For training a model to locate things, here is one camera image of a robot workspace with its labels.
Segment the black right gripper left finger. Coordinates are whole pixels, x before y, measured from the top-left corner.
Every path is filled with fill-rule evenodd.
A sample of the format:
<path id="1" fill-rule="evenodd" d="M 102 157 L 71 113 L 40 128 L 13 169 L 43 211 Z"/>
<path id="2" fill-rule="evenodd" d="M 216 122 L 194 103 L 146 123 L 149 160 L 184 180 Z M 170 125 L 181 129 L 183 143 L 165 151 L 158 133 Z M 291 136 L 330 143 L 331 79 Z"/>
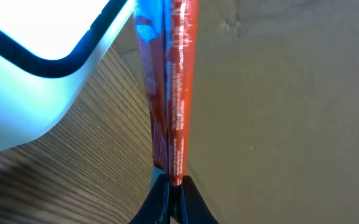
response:
<path id="1" fill-rule="evenodd" d="M 170 221 L 169 193 L 169 176 L 161 174 L 129 224 L 168 224 Z"/>

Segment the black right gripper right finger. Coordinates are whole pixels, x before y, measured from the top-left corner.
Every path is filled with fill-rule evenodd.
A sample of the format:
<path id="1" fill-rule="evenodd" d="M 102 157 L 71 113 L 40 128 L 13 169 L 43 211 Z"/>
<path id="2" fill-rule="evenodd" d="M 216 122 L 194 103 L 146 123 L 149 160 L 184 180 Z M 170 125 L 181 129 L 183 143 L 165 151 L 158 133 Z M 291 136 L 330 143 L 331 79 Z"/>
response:
<path id="1" fill-rule="evenodd" d="M 184 176 L 180 188 L 181 224 L 218 224 L 192 178 Z"/>

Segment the red candy bar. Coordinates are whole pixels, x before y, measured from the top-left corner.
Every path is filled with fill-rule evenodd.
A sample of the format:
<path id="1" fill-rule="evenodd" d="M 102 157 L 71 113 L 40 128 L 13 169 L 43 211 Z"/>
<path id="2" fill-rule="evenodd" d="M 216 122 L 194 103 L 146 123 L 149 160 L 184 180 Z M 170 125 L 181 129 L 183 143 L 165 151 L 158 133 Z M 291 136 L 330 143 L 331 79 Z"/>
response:
<path id="1" fill-rule="evenodd" d="M 180 186 L 186 173 L 197 0 L 138 0 L 135 31 L 152 126 L 154 166 Z"/>

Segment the white barcode scanner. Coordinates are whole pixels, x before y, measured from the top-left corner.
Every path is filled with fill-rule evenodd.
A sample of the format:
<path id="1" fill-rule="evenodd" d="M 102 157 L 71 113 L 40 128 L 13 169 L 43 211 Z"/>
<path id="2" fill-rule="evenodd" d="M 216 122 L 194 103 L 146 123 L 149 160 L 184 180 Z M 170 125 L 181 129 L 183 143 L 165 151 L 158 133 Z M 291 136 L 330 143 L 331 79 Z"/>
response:
<path id="1" fill-rule="evenodd" d="M 51 130 L 134 10 L 133 0 L 0 0 L 0 151 Z"/>

